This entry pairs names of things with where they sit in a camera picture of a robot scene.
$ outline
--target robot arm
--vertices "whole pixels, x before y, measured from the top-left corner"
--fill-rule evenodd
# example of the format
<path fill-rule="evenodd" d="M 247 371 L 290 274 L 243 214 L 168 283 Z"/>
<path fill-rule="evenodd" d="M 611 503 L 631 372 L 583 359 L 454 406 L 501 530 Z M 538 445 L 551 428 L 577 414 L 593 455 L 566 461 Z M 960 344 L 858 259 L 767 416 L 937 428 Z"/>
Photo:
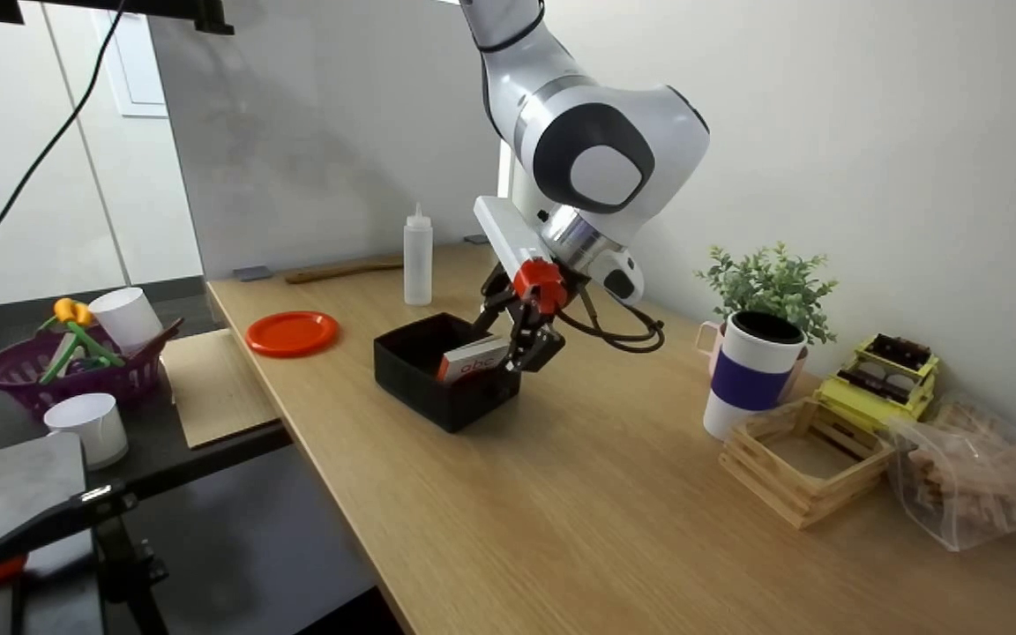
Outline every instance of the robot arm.
<path fill-rule="evenodd" d="M 542 365 L 562 339 L 551 319 L 586 283 L 631 302 L 643 274 L 623 242 L 680 190 L 705 155 L 708 127 L 672 88 L 597 84 L 545 33 L 542 0 L 461 0 L 482 61 L 482 105 L 496 137 L 553 207 L 538 217 L 481 198 L 501 274 L 488 314 L 512 309 L 512 362 Z"/>

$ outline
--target black cord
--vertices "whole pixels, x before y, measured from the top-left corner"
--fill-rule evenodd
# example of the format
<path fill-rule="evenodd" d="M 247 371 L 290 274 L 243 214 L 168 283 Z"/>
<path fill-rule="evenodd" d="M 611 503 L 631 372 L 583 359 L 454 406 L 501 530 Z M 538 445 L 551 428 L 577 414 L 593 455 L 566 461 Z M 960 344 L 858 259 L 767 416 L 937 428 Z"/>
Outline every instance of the black cord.
<path fill-rule="evenodd" d="M 112 35 L 115 35 L 115 27 L 118 27 L 118 18 L 122 18 L 122 3 L 125 3 L 125 0 L 118 0 L 115 18 L 112 18 L 112 24 L 108 24 L 108 33 L 107 33 L 107 38 L 103 38 L 103 47 L 98 47 L 98 51 L 96 51 L 93 76 L 89 76 L 89 88 L 83 88 L 82 103 L 78 103 L 75 113 L 57 127 L 57 134 L 44 141 L 44 147 L 40 152 L 40 160 L 21 174 L 16 187 L 10 190 L 5 204 L 0 207 L 0 224 L 2 224 L 2 217 L 10 214 L 13 201 L 21 198 L 21 190 L 28 187 L 28 181 L 33 181 L 33 175 L 40 174 L 40 164 L 44 163 L 44 155 L 57 147 L 57 141 L 70 131 L 70 124 L 82 115 L 83 103 L 93 100 L 93 88 L 96 88 L 98 69 L 103 69 L 103 62 L 107 62 L 108 43 L 112 43 Z"/>
<path fill-rule="evenodd" d="M 593 339 L 602 339 L 608 344 L 623 348 L 623 352 L 653 352 L 662 344 L 662 319 L 649 317 L 646 309 L 619 302 L 626 314 L 633 314 L 646 323 L 646 330 L 643 336 L 618 336 L 618 330 L 602 329 L 590 294 L 583 288 L 577 297 L 583 297 L 590 323 L 557 309 L 557 317 L 566 319 L 572 329 L 577 329 Z"/>

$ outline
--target wooden crate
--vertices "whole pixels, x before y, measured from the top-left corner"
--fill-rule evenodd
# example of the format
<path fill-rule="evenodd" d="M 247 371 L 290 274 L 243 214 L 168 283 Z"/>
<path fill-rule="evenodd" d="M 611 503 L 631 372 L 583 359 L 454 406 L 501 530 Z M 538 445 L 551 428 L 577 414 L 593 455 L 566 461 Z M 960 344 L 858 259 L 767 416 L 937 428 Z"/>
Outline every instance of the wooden crate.
<path fill-rule="evenodd" d="M 838 419 L 819 398 L 739 424 L 719 450 L 719 466 L 796 530 L 877 485 L 890 461 L 890 439 Z"/>

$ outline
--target wooden tabletop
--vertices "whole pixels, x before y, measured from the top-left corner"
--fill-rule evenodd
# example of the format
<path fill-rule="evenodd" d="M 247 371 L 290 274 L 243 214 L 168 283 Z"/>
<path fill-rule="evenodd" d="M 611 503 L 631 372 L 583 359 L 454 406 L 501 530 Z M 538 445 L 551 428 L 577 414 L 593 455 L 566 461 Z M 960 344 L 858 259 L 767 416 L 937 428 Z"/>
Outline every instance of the wooden tabletop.
<path fill-rule="evenodd" d="M 418 309 L 394 270 L 211 283 L 237 336 L 275 309 L 342 319 L 321 357 L 250 362 L 410 630 L 1016 630 L 1016 537 L 949 555 L 885 485 L 796 531 L 722 472 L 683 317 L 653 357 L 562 329 L 564 352 L 477 428 L 418 419 L 375 385 L 370 344 L 472 317 L 488 268 L 437 251 Z"/>

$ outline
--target black tray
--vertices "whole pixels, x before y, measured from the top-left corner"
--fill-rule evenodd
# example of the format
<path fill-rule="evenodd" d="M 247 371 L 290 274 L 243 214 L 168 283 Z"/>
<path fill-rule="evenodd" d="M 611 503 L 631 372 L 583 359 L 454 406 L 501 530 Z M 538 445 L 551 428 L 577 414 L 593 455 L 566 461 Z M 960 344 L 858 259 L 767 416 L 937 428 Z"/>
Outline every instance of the black tray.
<path fill-rule="evenodd" d="M 443 348 L 482 339 L 470 319 L 435 314 L 375 339 L 375 381 L 443 429 L 461 429 L 519 396 L 519 372 L 505 365 L 437 385 Z"/>

